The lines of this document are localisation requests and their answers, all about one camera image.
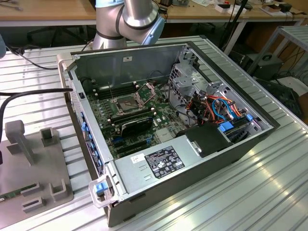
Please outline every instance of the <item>wire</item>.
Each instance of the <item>wire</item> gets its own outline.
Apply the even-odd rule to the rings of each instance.
[[[92,38],[89,42],[87,42],[87,44],[82,48],[81,51],[84,51],[86,49],[86,47],[92,42],[94,41],[94,39]]]
[[[213,112],[220,118],[222,118],[224,121],[226,121],[226,118],[223,117],[222,115],[218,114],[216,109],[215,109],[215,100],[212,102],[212,109],[213,109]]]
[[[152,76],[152,74],[155,73],[155,72],[158,72],[158,73],[162,74],[164,77],[166,76],[166,75],[163,74],[160,70],[154,70],[154,71],[152,71],[152,72],[148,75],[147,79],[149,79],[149,78]]]
[[[288,14],[287,14],[287,12],[284,12],[285,13],[285,21],[284,21],[284,23],[282,24],[282,26],[285,26],[285,23],[287,22],[287,20],[288,20]]]
[[[9,98],[5,99],[3,104],[0,107],[0,143],[2,140],[2,132],[3,132],[3,115],[4,115],[4,110],[6,105],[19,97],[22,96],[27,96],[27,95],[36,95],[36,94],[45,94],[45,93],[55,93],[55,92],[68,92],[68,91],[73,91],[71,88],[53,88],[53,89],[44,89],[44,90],[30,90],[30,91],[25,91],[21,93],[15,93],[14,95],[10,96]]]
[[[295,60],[294,60],[294,62],[296,61],[296,63],[295,64],[293,64],[292,65],[292,69],[296,66],[296,64],[299,62],[299,60],[301,60],[301,58],[304,56],[304,54],[305,54],[305,52],[303,52],[303,54],[300,56],[300,58],[297,60],[297,56],[298,56],[298,52],[297,52],[297,56],[295,57]]]
[[[195,121],[195,120],[196,120],[195,118],[193,118],[193,117],[191,117],[191,116],[189,116],[189,115],[187,115],[187,114],[185,114],[185,113],[183,113],[183,112],[180,112],[179,110],[177,110],[177,109],[171,104],[171,102],[170,102],[170,89],[171,89],[171,83],[169,84],[169,88],[168,88],[168,102],[169,102],[170,107],[173,108],[174,110],[176,110],[178,113],[180,113],[180,114],[182,114],[182,115],[185,115],[185,116],[187,116],[188,118],[193,119],[193,120]]]
[[[42,69],[45,69],[45,70],[58,70],[57,67],[50,68],[50,67],[44,67],[44,66],[38,65],[38,64],[32,62],[32,61],[31,61],[30,59],[28,59],[27,57],[24,57],[22,54],[18,53],[18,51],[14,51],[11,47],[6,46],[6,48],[7,48],[10,52],[12,52],[13,54],[22,57],[23,59],[25,59],[26,61],[30,62],[31,64],[33,64],[33,65],[36,66],[36,67],[39,67],[39,68],[42,68]]]
[[[217,96],[214,96],[214,95],[209,95],[209,96],[207,96],[207,98],[212,99],[212,100],[215,100],[215,99],[223,99],[223,100],[226,100],[226,101],[228,101],[228,102],[232,102],[232,100],[230,100],[230,99],[227,99],[227,98],[224,98],[224,97],[217,97]],[[231,105],[231,108],[233,109],[233,111],[235,112],[235,114],[236,114],[238,117],[240,117],[240,116],[242,115],[242,113],[240,113],[240,112],[237,110],[235,104]]]
[[[219,43],[222,42],[222,39],[223,39],[223,37],[224,37],[224,35],[225,35],[225,33],[226,33],[227,27],[228,27],[228,25],[229,25],[229,23],[230,23],[230,21],[231,21],[231,19],[232,19],[232,16],[233,16],[234,8],[235,8],[235,2],[234,2],[234,5],[233,5],[233,9],[232,9],[232,13],[231,13],[231,15],[230,15],[229,21],[228,21],[228,23],[227,23],[227,25],[226,25],[226,27],[225,27],[225,30],[223,31],[223,33],[222,33],[222,35],[221,35],[221,37],[220,37]]]

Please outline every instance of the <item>blue latch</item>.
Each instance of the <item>blue latch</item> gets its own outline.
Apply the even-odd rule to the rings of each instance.
[[[247,115],[246,115],[246,118],[247,118],[249,121],[251,121],[251,120],[254,119],[254,118],[252,117],[252,115],[250,115],[250,114],[247,114]]]
[[[85,131],[85,128],[86,128],[86,122],[83,122],[82,125],[81,125],[81,130]]]
[[[106,181],[103,181],[102,183],[95,185],[95,191],[98,196],[101,196],[107,189],[108,189],[108,184]]]
[[[224,123],[221,123],[219,125],[219,128],[222,132],[225,132],[231,128],[233,128],[233,125],[230,123],[230,122],[224,122]]]

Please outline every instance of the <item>desk leg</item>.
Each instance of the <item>desk leg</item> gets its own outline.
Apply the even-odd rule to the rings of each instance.
[[[239,36],[240,36],[242,30],[244,29],[246,23],[247,23],[247,21],[244,20],[244,21],[240,22],[240,23],[237,25],[237,28],[236,28],[235,32],[233,33],[233,35],[232,35],[230,41],[229,41],[228,44],[227,44],[227,47],[226,47],[225,51],[224,51],[224,53],[225,53],[226,55],[229,55],[229,54],[230,54],[230,52],[231,52],[233,46],[235,45],[237,39],[239,38]]]
[[[299,21],[297,21],[294,25],[295,26],[300,26],[303,23],[304,19],[301,19]],[[280,52],[282,51],[282,49],[284,48],[284,46],[287,44],[289,40],[288,39],[283,39],[282,42],[279,44],[279,46],[276,48],[276,50],[274,51],[274,55],[276,55],[277,57],[279,56]]]

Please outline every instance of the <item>black power cable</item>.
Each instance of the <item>black power cable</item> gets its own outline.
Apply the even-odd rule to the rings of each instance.
[[[92,42],[94,41],[94,39],[91,39],[89,42],[87,42],[87,44],[82,48],[81,51],[84,51],[86,49],[86,47]]]
[[[21,92],[21,93],[3,93],[3,92],[0,92],[0,95],[13,94],[9,98],[5,99],[5,101],[3,102],[3,104],[0,107],[0,143],[1,143],[1,140],[2,140],[4,110],[5,110],[6,105],[10,101],[12,101],[16,98],[22,97],[22,96],[27,96],[27,95],[68,92],[68,91],[73,91],[73,89],[71,89],[71,88],[53,88],[53,89],[44,89],[44,90],[30,90],[30,91]]]
[[[38,64],[32,62],[32,61],[31,61],[30,59],[28,59],[27,57],[23,56],[23,54],[21,54],[21,53],[19,52],[19,50],[14,50],[12,47],[6,46],[6,48],[7,48],[10,52],[12,52],[13,54],[22,57],[23,59],[27,60],[29,63],[33,64],[34,66],[37,66],[37,67],[42,68],[42,69],[44,69],[44,70],[58,70],[57,67],[52,67],[52,68],[50,68],[50,67],[44,67],[44,66],[38,65]]]
[[[226,25],[226,27],[225,27],[225,29],[224,29],[224,31],[223,31],[223,33],[222,33],[221,37],[220,37],[220,40],[219,40],[219,45],[221,44],[221,42],[222,42],[222,38],[224,37],[224,35],[225,35],[225,33],[226,33],[226,30],[227,30],[227,28],[228,28],[228,25],[229,25],[229,23],[230,23],[230,21],[231,21],[231,19],[232,19],[233,12],[234,12],[234,8],[235,8],[235,2],[234,2],[234,5],[233,5],[233,9],[232,9],[232,12],[231,12],[231,15],[230,15],[229,21],[227,22],[227,25]]]
[[[243,0],[243,1],[242,1],[242,4],[241,4],[241,6],[240,6],[240,9],[239,9],[239,11],[237,12],[237,14],[235,15],[235,17],[234,17],[232,23],[231,23],[231,24],[229,24],[229,23],[227,24],[227,29],[226,29],[227,32],[224,33],[224,34],[222,35],[221,41],[220,41],[220,43],[219,43],[219,48],[220,48],[220,49],[222,49],[222,47],[224,46],[225,41],[227,40],[228,35],[232,36],[232,32],[233,32],[234,29],[235,29],[236,22],[237,22],[238,18],[240,17],[240,15],[241,15],[241,13],[242,13],[242,11],[243,11],[243,9],[244,9],[244,6],[246,5],[247,2],[248,2],[248,0]]]

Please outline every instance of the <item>aluminum extrusion table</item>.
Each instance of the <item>aluminum extrusion table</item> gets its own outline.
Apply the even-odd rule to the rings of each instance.
[[[281,126],[238,162],[125,223],[108,228],[103,209],[92,204],[87,189],[90,175],[63,95],[51,93],[16,99],[8,105],[4,122],[22,119],[27,134],[44,127],[57,128],[75,197],[5,231],[307,230],[308,127],[209,40],[195,36],[160,39],[158,43],[187,40],[193,41]],[[82,47],[33,50],[25,55],[40,65],[56,67],[56,54],[79,51]],[[215,80],[211,70],[205,66],[201,69]],[[38,69],[13,54],[0,60],[1,91],[56,87],[61,87],[57,71]]]
[[[279,26],[275,29],[273,34],[271,35],[270,39],[267,41],[267,43],[262,48],[261,52],[257,56],[257,58],[254,60],[254,62],[251,64],[249,69],[247,70],[247,73],[251,74],[253,73],[254,69],[256,68],[257,64],[260,62],[261,58],[264,56],[264,54],[268,51],[269,47],[272,45],[272,43],[276,40],[278,35],[284,36],[284,40],[279,44],[279,46],[276,48],[274,55],[279,55],[279,53],[282,51],[283,47],[286,45],[287,42],[293,42],[298,47],[304,49],[305,51],[308,51],[308,26]],[[299,73],[308,65],[308,60],[303,62],[301,66],[297,69],[297,76]]]

